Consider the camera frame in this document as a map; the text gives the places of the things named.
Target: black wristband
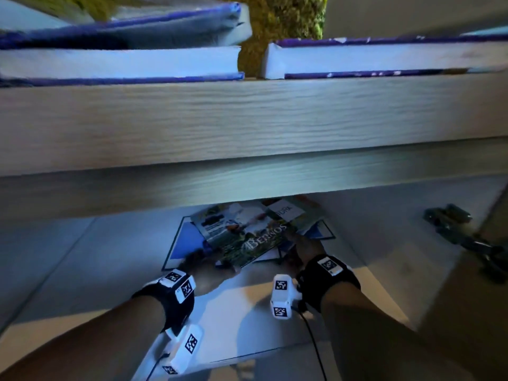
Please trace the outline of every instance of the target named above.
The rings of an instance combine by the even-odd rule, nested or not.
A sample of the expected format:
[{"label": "black wristband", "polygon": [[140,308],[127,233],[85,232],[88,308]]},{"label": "black wristband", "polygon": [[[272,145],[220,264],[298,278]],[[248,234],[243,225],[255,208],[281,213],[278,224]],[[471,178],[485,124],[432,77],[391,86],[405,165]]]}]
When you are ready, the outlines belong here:
[{"label": "black wristband", "polygon": [[348,266],[334,256],[321,254],[310,260],[296,276],[303,300],[321,313],[321,299],[333,285],[349,282],[361,290],[360,282]]},{"label": "black wristband", "polygon": [[162,332],[171,329],[174,335],[178,335],[194,309],[195,287],[196,283],[191,275],[173,269],[165,277],[144,285],[132,298],[150,296],[159,301],[166,314]]}]

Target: person's left hand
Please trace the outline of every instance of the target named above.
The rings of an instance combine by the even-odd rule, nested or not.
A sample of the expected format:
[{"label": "person's left hand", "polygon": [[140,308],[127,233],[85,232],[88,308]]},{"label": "person's left hand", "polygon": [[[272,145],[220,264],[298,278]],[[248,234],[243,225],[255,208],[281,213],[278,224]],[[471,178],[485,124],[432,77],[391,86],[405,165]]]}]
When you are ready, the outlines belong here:
[{"label": "person's left hand", "polygon": [[215,262],[221,257],[221,253],[206,256],[202,250],[198,250],[188,255],[178,267],[187,274],[194,276],[196,282],[194,295],[196,297],[210,293],[226,279],[233,278],[240,272],[239,269],[235,270],[233,266],[215,267]]}]

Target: person's right hand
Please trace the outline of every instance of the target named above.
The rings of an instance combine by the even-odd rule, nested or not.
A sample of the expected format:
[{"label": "person's right hand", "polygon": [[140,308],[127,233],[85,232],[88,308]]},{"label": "person's right hand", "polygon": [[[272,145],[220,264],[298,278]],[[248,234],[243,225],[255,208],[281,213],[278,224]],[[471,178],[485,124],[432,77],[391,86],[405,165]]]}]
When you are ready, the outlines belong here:
[{"label": "person's right hand", "polygon": [[296,257],[292,256],[292,253],[294,251],[293,248],[286,256],[287,258],[285,258],[285,260],[289,263],[291,269],[295,271],[294,273],[295,275],[300,270],[304,269],[305,265],[307,265],[307,263],[312,258],[321,254],[326,254],[323,245],[318,240],[309,239],[303,235],[299,235],[296,233],[295,234],[287,233],[285,237],[288,238],[289,241],[295,243],[296,255],[297,258],[299,258],[295,259]]}]

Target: magazine cover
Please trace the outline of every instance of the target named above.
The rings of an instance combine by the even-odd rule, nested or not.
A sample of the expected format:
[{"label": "magazine cover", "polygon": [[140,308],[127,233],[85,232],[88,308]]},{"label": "magazine cover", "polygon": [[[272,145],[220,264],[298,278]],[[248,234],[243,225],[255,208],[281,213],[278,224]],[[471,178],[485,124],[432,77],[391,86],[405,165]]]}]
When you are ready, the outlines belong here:
[{"label": "magazine cover", "polygon": [[285,231],[304,233],[321,217],[318,204],[295,196],[214,205],[191,220],[223,262],[242,267],[285,241]]}]

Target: tile grout line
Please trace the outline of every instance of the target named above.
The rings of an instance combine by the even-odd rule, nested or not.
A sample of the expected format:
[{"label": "tile grout line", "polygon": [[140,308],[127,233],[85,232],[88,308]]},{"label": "tile grout line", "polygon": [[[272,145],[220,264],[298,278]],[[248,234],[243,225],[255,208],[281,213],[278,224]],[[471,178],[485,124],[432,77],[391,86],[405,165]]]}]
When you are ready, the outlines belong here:
[{"label": "tile grout line", "polygon": [[11,314],[9,319],[5,322],[5,324],[0,328],[0,340],[3,337],[3,334],[7,331],[7,329],[10,327],[10,325],[20,316],[20,314],[23,312],[24,308],[30,303],[30,301],[33,300],[35,295],[41,290],[41,288],[44,286],[44,284],[49,280],[49,278],[54,274],[54,272],[60,267],[60,265],[64,262],[64,260],[69,256],[69,254],[74,250],[74,248],[77,246],[77,244],[81,241],[81,239],[85,236],[85,234],[88,232],[90,227],[92,227],[92,224],[95,223],[98,217],[94,217],[92,221],[88,224],[88,226],[85,228],[83,233],[76,238],[74,243],[67,249],[67,252],[63,255],[63,257],[53,266],[53,268],[49,271],[49,273],[42,279],[41,282],[26,296],[24,301],[16,308],[16,310]]}]

